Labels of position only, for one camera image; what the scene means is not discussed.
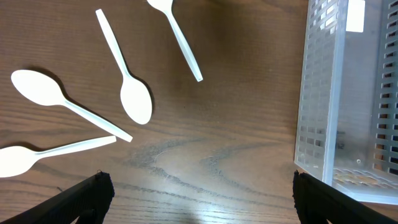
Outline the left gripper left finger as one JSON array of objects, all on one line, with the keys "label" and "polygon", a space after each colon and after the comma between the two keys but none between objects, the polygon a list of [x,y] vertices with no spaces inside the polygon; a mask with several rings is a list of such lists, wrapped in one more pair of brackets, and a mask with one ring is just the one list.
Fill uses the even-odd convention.
[{"label": "left gripper left finger", "polygon": [[102,224],[114,195],[110,175],[99,172],[4,223]]}]

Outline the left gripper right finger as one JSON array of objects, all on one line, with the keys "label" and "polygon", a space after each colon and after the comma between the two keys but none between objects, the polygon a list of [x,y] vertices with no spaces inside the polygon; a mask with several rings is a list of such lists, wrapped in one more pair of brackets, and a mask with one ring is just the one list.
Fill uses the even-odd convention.
[{"label": "left gripper right finger", "polygon": [[313,176],[294,172],[294,207],[303,224],[397,224]]}]

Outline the white spoon handle up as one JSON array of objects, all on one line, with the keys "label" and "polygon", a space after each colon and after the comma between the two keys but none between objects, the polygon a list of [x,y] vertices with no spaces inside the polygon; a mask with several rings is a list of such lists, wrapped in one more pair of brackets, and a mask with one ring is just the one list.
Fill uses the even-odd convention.
[{"label": "white spoon handle up", "polygon": [[147,124],[152,116],[152,99],[148,88],[140,80],[134,78],[127,69],[119,44],[101,9],[95,11],[108,46],[122,73],[121,103],[127,115],[138,124]]}]

